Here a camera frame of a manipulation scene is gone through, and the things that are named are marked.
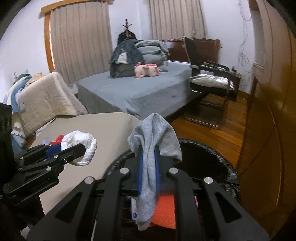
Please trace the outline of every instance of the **plush toy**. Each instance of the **plush toy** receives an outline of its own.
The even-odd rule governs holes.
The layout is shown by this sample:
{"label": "plush toy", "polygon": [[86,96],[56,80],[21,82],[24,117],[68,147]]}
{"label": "plush toy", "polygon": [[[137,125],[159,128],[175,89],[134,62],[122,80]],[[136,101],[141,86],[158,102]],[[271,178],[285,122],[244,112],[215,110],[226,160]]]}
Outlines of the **plush toy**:
{"label": "plush toy", "polygon": [[160,75],[160,69],[156,64],[141,64],[137,63],[135,67],[136,78],[142,78],[144,76],[154,77]]}

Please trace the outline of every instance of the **wooden headboard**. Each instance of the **wooden headboard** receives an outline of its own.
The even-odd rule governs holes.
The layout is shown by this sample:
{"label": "wooden headboard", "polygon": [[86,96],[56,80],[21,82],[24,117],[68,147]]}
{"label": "wooden headboard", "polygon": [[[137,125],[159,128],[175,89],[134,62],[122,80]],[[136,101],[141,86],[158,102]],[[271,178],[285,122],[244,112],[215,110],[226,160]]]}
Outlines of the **wooden headboard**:
{"label": "wooden headboard", "polygon": [[[183,40],[163,40],[169,48],[170,55],[168,60],[189,62],[184,49]],[[197,53],[200,61],[218,62],[220,40],[216,39],[195,39]]]}

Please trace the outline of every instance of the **beige table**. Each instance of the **beige table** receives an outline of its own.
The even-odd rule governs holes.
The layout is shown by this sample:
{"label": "beige table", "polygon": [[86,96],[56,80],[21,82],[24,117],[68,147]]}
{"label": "beige table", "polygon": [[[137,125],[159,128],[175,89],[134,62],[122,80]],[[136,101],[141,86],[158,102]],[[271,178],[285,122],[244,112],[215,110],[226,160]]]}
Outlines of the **beige table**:
{"label": "beige table", "polygon": [[39,145],[46,137],[55,140],[58,135],[72,131],[90,133],[97,140],[97,150],[92,162],[83,167],[66,164],[59,175],[59,184],[40,195],[43,211],[47,214],[61,199],[87,176],[99,179],[107,167],[129,149],[127,137],[140,122],[125,113],[80,115],[73,118],[57,118],[34,141]]}

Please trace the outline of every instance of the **beige curtain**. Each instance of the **beige curtain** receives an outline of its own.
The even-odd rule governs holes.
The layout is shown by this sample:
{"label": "beige curtain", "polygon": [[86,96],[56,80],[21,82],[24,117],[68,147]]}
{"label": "beige curtain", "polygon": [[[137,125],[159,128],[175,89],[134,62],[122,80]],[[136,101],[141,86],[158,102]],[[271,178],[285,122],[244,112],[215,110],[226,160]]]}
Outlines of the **beige curtain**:
{"label": "beige curtain", "polygon": [[206,37],[200,0],[149,0],[153,39]]}
{"label": "beige curtain", "polygon": [[107,2],[56,8],[50,27],[55,68],[67,84],[109,70],[112,41]]}

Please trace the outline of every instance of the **gray bed sheet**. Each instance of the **gray bed sheet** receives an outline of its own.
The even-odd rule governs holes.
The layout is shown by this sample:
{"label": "gray bed sheet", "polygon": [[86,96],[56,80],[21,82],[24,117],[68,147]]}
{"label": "gray bed sheet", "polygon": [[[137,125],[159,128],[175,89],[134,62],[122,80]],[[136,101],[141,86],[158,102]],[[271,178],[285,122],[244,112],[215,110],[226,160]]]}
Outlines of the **gray bed sheet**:
{"label": "gray bed sheet", "polygon": [[167,117],[192,101],[188,63],[169,61],[168,72],[156,77],[110,78],[96,74],[78,83],[78,99],[90,114],[125,112],[143,120],[151,113]]}

